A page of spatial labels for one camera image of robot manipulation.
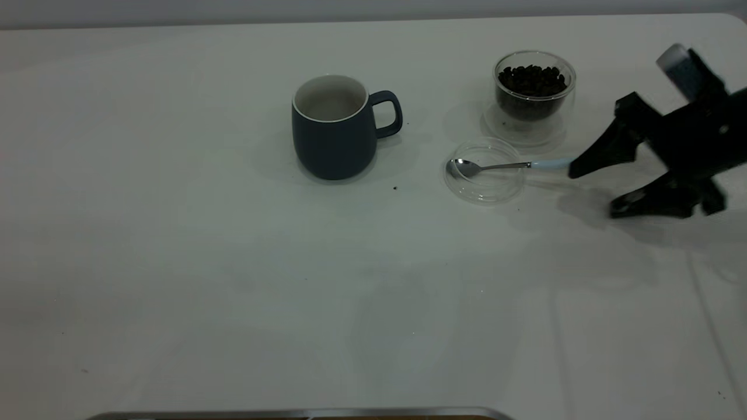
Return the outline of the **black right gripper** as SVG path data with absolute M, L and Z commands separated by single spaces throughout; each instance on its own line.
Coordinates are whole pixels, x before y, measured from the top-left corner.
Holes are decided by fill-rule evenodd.
M 695 207 L 705 215 L 723 212 L 726 196 L 710 177 L 745 164 L 746 90 L 697 101 L 664 117 L 638 93 L 627 94 L 616 101 L 613 121 L 603 134 L 572 160 L 568 177 L 634 162 L 646 138 L 649 149 L 677 177 L 664 174 L 617 197 L 609 204 L 609 217 L 686 219 Z

